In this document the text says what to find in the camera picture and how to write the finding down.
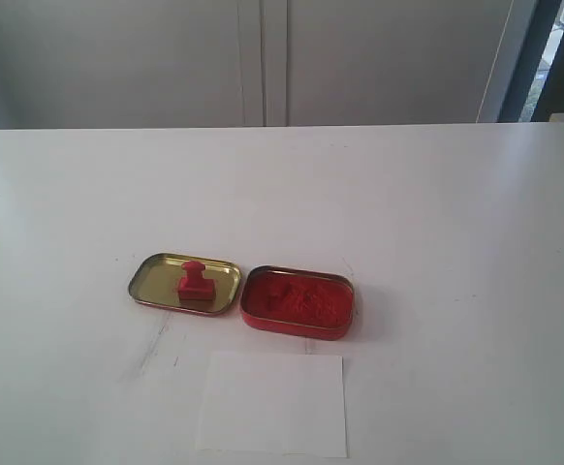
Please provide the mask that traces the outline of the red ink pad tin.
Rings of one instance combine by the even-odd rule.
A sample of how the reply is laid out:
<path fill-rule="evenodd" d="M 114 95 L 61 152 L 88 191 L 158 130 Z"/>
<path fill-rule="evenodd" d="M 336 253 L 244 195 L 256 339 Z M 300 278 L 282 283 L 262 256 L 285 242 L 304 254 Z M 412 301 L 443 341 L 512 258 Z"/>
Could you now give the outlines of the red ink pad tin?
<path fill-rule="evenodd" d="M 352 325 L 354 297 L 343 276 L 262 265 L 248 274 L 240 312 L 258 330 L 337 340 Z"/>

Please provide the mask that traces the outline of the red rubber stamp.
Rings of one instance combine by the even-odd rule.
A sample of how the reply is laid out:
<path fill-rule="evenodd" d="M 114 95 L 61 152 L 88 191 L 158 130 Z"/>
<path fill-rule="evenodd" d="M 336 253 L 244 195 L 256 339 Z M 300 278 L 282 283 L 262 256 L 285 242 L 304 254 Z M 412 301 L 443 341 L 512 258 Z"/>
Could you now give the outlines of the red rubber stamp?
<path fill-rule="evenodd" d="M 205 278 L 205 265 L 188 261 L 181 265 L 185 275 L 180 278 L 177 294 L 181 300 L 212 301 L 215 298 L 215 282 Z"/>

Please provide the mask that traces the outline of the white paper sheet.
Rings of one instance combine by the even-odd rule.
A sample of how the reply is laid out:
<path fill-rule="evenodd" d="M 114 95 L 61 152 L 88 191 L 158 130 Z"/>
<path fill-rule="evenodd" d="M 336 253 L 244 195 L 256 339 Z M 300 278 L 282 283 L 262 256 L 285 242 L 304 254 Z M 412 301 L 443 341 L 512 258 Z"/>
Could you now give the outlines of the white paper sheet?
<path fill-rule="evenodd" d="M 347 457 L 343 358 L 212 354 L 196 448 Z"/>

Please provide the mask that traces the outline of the gold tin lid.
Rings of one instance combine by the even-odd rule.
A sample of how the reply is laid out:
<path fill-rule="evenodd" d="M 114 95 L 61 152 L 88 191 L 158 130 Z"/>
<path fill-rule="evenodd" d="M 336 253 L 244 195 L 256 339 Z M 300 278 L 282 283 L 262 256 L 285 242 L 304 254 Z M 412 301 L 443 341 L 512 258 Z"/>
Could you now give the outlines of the gold tin lid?
<path fill-rule="evenodd" d="M 206 289 L 196 299 L 181 291 L 188 276 L 202 277 Z M 137 303 L 174 312 L 218 316 L 234 303 L 241 281 L 237 265 L 180 254 L 160 253 L 147 258 L 128 286 Z"/>

